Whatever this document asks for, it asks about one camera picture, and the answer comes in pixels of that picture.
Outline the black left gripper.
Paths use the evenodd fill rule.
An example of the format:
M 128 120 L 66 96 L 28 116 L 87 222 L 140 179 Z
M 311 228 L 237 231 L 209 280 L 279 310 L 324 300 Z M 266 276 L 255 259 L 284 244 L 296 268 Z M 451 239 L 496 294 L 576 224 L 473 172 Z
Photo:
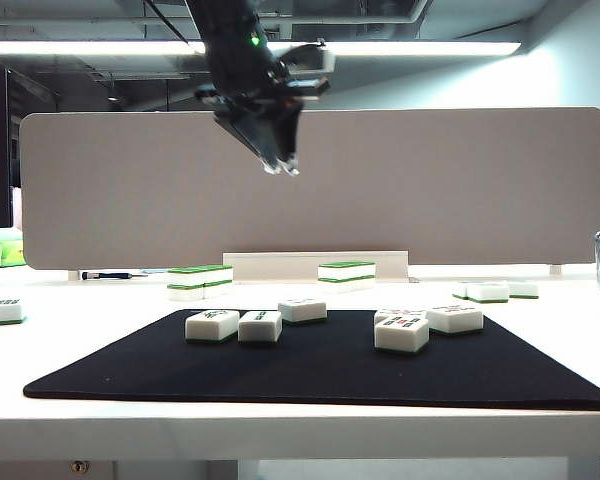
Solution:
M 196 88 L 197 100 L 214 109 L 215 122 L 250 150 L 268 174 L 297 176 L 297 130 L 305 103 L 330 87 L 328 54 L 205 56 L 211 82 Z M 254 113 L 279 108 L 274 138 Z

